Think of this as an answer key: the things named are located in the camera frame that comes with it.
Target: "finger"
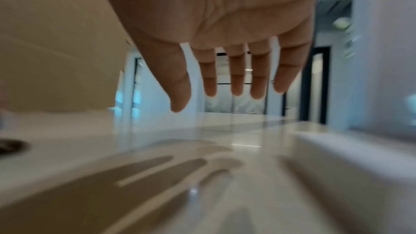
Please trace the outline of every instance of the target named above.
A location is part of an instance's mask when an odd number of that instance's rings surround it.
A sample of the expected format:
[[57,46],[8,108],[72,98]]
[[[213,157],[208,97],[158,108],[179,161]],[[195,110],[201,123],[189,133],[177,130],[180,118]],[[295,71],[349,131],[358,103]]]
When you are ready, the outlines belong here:
[[284,93],[289,89],[297,74],[302,70],[310,52],[314,14],[294,29],[278,36],[280,60],[274,77],[274,90]]
[[270,41],[269,39],[248,43],[251,53],[251,97],[261,99],[266,94],[266,87],[270,76]]
[[236,96],[243,94],[244,77],[246,74],[246,59],[244,45],[224,47],[230,63],[231,92]]
[[149,70],[170,98],[172,112],[180,112],[191,99],[191,82],[185,55],[179,44],[153,39],[135,38],[129,33],[143,56]]
[[192,49],[201,69],[205,93],[214,97],[217,94],[217,72],[215,68],[215,50]]

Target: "palm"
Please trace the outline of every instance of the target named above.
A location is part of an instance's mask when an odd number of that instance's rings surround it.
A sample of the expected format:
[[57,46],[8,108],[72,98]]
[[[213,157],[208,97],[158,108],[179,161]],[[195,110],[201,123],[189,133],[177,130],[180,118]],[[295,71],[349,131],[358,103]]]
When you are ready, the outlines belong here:
[[109,0],[156,79],[181,111],[191,96],[185,57],[189,42],[208,96],[216,94],[215,48],[230,57],[231,89],[244,85],[244,45],[252,54],[253,98],[265,94],[270,75],[269,38],[281,47],[277,92],[288,89],[312,42],[315,0]]

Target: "doorway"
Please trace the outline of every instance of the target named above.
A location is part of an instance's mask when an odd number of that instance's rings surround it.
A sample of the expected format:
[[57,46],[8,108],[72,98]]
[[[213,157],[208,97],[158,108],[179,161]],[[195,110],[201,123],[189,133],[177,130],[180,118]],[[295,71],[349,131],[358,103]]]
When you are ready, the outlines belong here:
[[282,97],[282,116],[326,124],[331,47],[315,47],[305,68]]

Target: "tiled floor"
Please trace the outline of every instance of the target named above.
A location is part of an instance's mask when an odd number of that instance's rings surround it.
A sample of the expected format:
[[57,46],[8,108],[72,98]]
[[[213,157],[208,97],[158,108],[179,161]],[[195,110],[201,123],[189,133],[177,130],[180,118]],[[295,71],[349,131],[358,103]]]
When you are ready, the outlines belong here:
[[0,159],[4,233],[340,233],[278,162],[292,132],[319,125],[172,114],[128,133],[110,112],[14,120],[2,136],[31,148]]

